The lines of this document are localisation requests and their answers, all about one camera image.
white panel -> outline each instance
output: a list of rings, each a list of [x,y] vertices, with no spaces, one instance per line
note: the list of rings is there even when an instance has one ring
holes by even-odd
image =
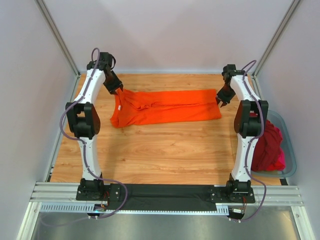
[[[1,1],[0,33],[0,238],[13,240],[75,76],[34,1]]]
[[[270,108],[282,115],[297,160],[298,185],[320,238],[320,1],[303,0],[258,76]]]
[[[94,47],[117,72],[221,72],[262,57],[291,0],[45,0],[81,71]]]

wooden platform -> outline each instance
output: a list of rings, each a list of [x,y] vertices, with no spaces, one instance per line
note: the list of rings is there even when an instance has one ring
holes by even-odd
[[[214,74],[118,74],[118,77],[126,89],[135,92],[218,91],[224,84],[222,76]],[[83,75],[78,92],[84,80]],[[218,120],[114,128],[110,117],[115,97],[102,86],[95,108],[101,120],[97,145],[103,176],[127,184],[225,184],[237,152],[233,125],[238,105],[239,101],[233,99],[221,108],[222,118]],[[63,137],[51,182],[78,183],[82,169],[78,143]],[[258,178],[267,185],[280,185],[278,178]]]

orange cloth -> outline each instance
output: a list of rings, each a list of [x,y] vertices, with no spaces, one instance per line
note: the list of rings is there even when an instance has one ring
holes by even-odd
[[[110,121],[115,128],[220,119],[216,90],[133,92],[117,90]]]

red cloth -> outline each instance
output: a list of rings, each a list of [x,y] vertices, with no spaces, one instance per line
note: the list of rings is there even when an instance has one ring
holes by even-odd
[[[283,153],[280,148],[282,140],[280,130],[267,120],[264,126],[264,133],[259,138],[254,149],[251,170],[256,172],[268,169],[278,170],[278,167],[282,168],[283,164],[278,162],[279,156]]]

plastic bin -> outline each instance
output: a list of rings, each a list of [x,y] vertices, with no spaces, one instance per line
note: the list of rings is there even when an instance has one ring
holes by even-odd
[[[289,133],[283,118],[275,111],[268,111],[267,119],[278,129],[280,129],[283,137],[281,148],[284,152],[285,169],[283,171],[251,171],[255,175],[270,178],[287,178],[295,174],[297,170],[296,157],[291,145]]]

